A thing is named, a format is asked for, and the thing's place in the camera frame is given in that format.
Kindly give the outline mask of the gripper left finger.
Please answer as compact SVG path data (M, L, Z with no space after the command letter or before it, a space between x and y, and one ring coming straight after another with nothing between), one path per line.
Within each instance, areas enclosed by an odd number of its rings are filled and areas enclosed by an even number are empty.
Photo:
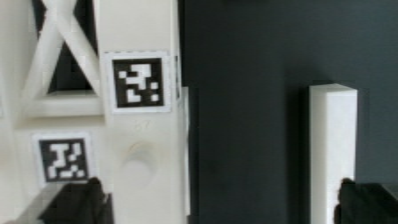
M43 224L115 224L113 195L99 178L63 187L38 219Z

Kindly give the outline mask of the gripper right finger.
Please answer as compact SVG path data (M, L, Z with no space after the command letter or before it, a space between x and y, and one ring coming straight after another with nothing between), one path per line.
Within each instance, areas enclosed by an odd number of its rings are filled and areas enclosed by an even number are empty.
M344 179L335 224L398 224L398 183Z

